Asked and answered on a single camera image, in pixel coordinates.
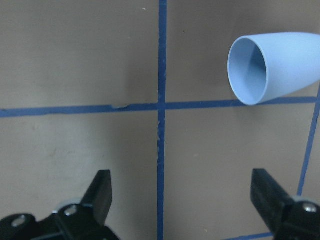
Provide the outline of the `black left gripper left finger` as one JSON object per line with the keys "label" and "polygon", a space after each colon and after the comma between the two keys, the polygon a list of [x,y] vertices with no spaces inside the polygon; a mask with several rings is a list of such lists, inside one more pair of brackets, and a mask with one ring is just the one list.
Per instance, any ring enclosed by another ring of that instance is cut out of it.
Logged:
{"label": "black left gripper left finger", "polygon": [[112,204],[110,170],[99,170],[79,203],[62,207],[55,220],[66,240],[110,240],[105,226]]}

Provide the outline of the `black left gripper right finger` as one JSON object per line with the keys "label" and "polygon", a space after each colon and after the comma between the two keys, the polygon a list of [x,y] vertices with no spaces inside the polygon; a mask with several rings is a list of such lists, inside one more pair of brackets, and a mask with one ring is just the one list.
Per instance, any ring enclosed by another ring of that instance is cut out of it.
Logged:
{"label": "black left gripper right finger", "polygon": [[320,205],[289,195],[263,168],[252,170],[250,199],[274,240],[320,238]]}

